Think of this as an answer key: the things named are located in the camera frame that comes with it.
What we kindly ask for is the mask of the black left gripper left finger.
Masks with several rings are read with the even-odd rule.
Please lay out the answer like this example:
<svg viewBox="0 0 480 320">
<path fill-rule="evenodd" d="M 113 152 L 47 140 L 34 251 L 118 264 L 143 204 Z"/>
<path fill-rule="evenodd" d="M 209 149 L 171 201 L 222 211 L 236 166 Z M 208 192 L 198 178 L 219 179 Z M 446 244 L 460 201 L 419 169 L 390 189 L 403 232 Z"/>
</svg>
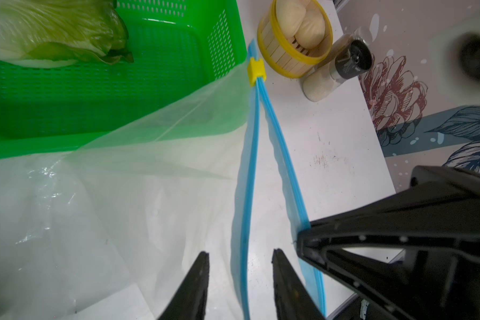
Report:
<svg viewBox="0 0 480 320">
<path fill-rule="evenodd" d="M 159 319 L 205 319 L 209 271 L 209 253 L 202 251 Z"/>
</svg>

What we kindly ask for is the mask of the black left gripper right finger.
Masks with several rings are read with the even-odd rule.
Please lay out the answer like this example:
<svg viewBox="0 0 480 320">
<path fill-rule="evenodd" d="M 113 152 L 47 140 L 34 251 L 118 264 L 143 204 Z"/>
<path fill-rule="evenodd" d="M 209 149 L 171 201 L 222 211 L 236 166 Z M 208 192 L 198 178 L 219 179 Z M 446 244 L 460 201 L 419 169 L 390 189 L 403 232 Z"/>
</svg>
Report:
<svg viewBox="0 0 480 320">
<path fill-rule="evenodd" d="M 325 319 L 281 249 L 273 251 L 272 265 L 278 320 Z"/>
</svg>

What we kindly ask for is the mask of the chinese cabbage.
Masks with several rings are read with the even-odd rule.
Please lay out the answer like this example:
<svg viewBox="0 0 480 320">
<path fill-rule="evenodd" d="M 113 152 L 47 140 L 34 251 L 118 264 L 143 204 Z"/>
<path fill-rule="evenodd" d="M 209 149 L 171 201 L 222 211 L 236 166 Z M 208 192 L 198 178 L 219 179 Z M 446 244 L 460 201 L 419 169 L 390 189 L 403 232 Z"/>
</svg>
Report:
<svg viewBox="0 0 480 320">
<path fill-rule="evenodd" d="M 133 63 L 116 1 L 0 1 L 0 61 L 28 68 Z"/>
</svg>

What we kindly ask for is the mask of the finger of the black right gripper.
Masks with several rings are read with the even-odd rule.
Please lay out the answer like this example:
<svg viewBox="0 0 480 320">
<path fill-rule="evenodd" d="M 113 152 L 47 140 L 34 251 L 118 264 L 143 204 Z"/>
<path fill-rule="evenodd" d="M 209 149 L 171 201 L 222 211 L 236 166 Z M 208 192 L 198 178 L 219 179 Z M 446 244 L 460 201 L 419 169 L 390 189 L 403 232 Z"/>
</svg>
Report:
<svg viewBox="0 0 480 320">
<path fill-rule="evenodd" d="M 417 166 L 409 189 L 313 221 L 297 254 L 387 319 L 480 319 L 480 174 Z"/>
</svg>

